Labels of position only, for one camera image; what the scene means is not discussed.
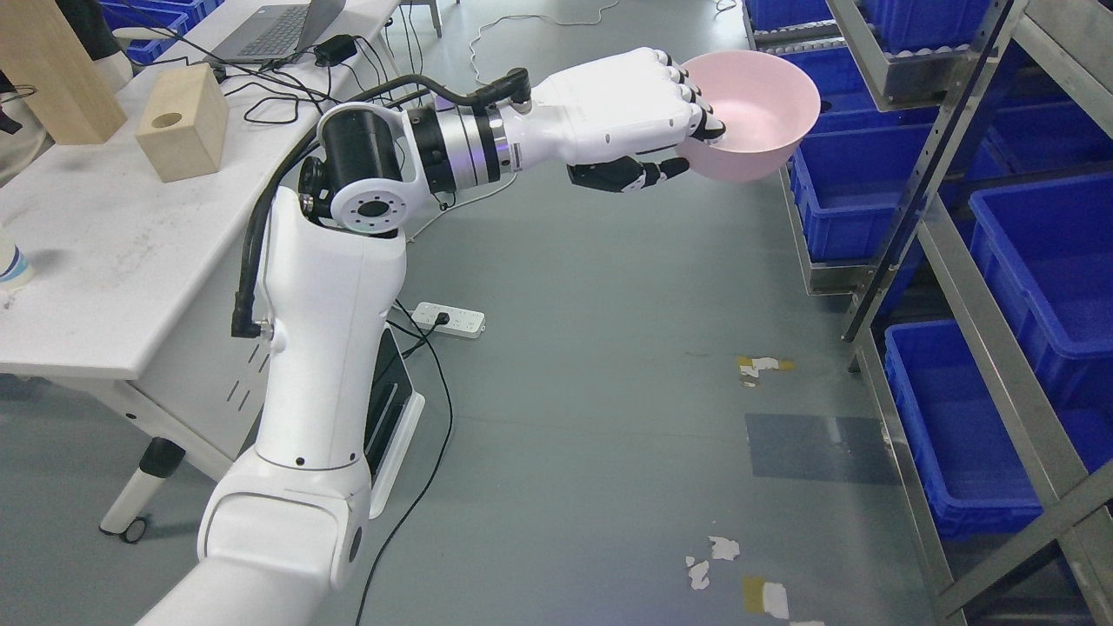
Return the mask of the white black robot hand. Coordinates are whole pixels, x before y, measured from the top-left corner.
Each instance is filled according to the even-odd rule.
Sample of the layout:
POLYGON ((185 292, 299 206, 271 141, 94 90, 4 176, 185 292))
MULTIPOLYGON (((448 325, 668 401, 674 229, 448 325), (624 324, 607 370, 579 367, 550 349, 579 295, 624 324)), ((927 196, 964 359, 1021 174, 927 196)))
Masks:
POLYGON ((690 167, 637 156, 688 139, 712 145, 726 134, 690 75, 649 47, 579 63, 532 88, 525 104, 498 107, 511 146, 511 168, 564 163, 573 185, 605 193, 648 189, 690 167))

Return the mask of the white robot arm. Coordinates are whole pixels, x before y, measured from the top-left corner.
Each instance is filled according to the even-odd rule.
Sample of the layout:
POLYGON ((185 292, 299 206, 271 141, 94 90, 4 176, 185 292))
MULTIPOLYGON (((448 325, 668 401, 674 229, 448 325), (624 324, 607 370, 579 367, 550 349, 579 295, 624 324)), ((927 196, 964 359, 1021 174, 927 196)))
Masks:
POLYGON ((473 94, 421 84, 454 113, 373 104, 323 115, 257 200, 243 242, 235 338, 259 338, 256 282, 270 299, 270 373, 255 442, 218 481, 198 564, 142 625, 306 625, 349 581, 382 491, 367 415, 387 312, 404 282, 402 229, 429 190, 520 170, 506 130, 531 110, 523 69, 473 94))

